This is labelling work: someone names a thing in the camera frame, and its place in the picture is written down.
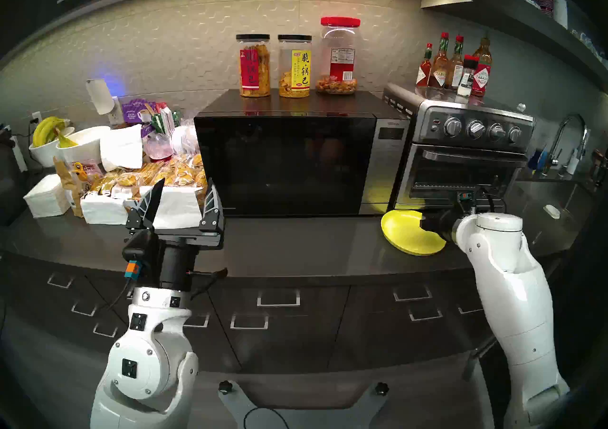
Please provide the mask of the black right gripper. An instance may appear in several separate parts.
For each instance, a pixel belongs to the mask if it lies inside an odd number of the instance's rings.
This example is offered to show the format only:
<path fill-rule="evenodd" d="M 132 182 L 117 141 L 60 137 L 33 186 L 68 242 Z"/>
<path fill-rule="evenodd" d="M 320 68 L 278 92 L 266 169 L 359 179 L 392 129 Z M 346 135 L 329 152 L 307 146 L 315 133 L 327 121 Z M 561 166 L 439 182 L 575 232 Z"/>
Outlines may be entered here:
<path fill-rule="evenodd" d="M 439 234 L 447 242 L 457 243 L 456 231 L 460 224 L 460 210 L 451 208 L 442 213 L 423 213 L 419 226 L 425 231 Z"/>

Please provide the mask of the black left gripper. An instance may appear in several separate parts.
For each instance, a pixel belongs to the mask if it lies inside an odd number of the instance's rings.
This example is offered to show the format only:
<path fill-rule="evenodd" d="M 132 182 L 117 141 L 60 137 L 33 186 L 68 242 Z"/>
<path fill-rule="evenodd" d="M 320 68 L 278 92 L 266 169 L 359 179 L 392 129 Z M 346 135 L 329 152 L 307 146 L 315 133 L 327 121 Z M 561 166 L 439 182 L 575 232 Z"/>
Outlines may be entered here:
<path fill-rule="evenodd" d="M 139 200 L 125 200 L 129 231 L 153 231 L 154 218 L 160 206 L 165 178 L 156 182 Z M 150 284 L 158 289 L 191 291 L 195 260 L 200 251 L 223 248 L 224 210 L 215 184 L 199 190 L 201 221 L 199 230 L 158 232 L 159 253 L 151 272 Z"/>

